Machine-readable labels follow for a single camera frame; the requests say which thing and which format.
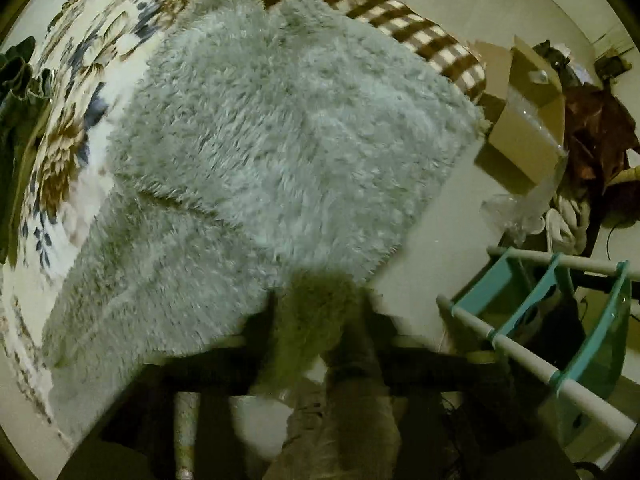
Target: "open cardboard box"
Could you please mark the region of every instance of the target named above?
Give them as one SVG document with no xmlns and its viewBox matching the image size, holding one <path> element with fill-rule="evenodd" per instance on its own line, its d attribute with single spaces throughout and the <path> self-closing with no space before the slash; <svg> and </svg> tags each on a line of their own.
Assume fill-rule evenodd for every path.
<svg viewBox="0 0 640 480">
<path fill-rule="evenodd" d="M 560 78 L 546 60 L 518 37 L 514 38 L 511 50 L 481 41 L 473 44 L 472 49 L 485 64 L 487 86 L 478 104 L 494 123 L 488 142 L 538 184 L 553 172 L 562 157 L 564 96 Z M 546 73 L 546 82 L 541 83 L 536 77 L 540 71 Z M 531 103 L 548 134 L 508 101 L 510 87 Z"/>
</svg>

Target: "dark green fabric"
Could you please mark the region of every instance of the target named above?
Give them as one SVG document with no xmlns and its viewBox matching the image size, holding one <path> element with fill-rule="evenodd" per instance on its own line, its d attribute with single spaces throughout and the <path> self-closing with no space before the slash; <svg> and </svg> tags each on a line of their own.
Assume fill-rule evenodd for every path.
<svg viewBox="0 0 640 480">
<path fill-rule="evenodd" d="M 51 72 L 33 78 L 28 63 L 34 48 L 27 38 L 0 55 L 0 263 L 17 259 L 22 197 L 40 139 L 51 97 Z"/>
</svg>

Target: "tiled floor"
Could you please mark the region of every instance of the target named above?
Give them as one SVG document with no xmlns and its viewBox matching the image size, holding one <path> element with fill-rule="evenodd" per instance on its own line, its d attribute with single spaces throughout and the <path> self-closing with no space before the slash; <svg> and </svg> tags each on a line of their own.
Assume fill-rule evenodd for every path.
<svg viewBox="0 0 640 480">
<path fill-rule="evenodd" d="M 47 23 L 64 1 L 32 0 L 6 43 L 13 44 L 28 34 L 43 38 Z M 549 38 L 568 46 L 584 66 L 593 65 L 591 45 L 551 0 L 405 1 L 461 39 L 510 46 L 514 34 L 530 44 Z M 447 347 L 434 301 L 436 295 L 459 291 L 487 262 L 485 247 L 499 238 L 499 233 L 481 217 L 480 205 L 493 194 L 504 192 L 504 187 L 476 160 L 483 160 L 482 166 L 492 174 L 508 173 L 510 168 L 493 153 L 483 152 L 478 157 L 481 147 L 480 140 L 469 147 L 441 196 L 412 230 L 405 248 L 375 281 L 383 297 L 382 308 L 401 317 L 406 332 L 420 336 L 435 348 Z M 280 416 L 273 423 L 282 428 L 284 420 Z M 0 424 L 39 478 L 56 477 L 65 460 L 62 444 L 23 401 L 4 362 L 0 363 Z M 270 432 L 263 433 L 263 439 L 268 440 Z M 259 447 L 278 446 L 263 442 Z"/>
</svg>

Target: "bed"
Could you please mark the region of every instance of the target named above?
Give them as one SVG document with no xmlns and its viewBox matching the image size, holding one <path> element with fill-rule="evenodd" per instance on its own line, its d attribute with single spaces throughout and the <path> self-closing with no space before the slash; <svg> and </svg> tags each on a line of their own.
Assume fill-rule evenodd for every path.
<svg viewBox="0 0 640 480">
<path fill-rule="evenodd" d="M 46 132 L 22 203 L 18 259 L 6 264 L 0 341 L 22 392 L 51 424 L 42 329 L 89 228 L 110 192 L 105 153 L 146 60 L 190 0 L 70 0 L 32 57 L 54 90 Z M 280 0 L 260 0 L 271 7 Z M 478 60 L 438 24 L 401 0 L 325 0 L 422 57 L 475 100 L 485 86 Z"/>
</svg>

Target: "furry garment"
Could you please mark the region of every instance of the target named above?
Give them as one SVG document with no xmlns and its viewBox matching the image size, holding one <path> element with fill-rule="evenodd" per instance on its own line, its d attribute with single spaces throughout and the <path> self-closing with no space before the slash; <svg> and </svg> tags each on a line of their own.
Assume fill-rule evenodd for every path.
<svg viewBox="0 0 640 480">
<path fill-rule="evenodd" d="M 194 0 L 110 139 L 114 188 L 44 329 L 60 430 L 77 442 L 143 358 L 235 332 L 300 270 L 365 282 L 479 120 L 322 0 Z"/>
</svg>

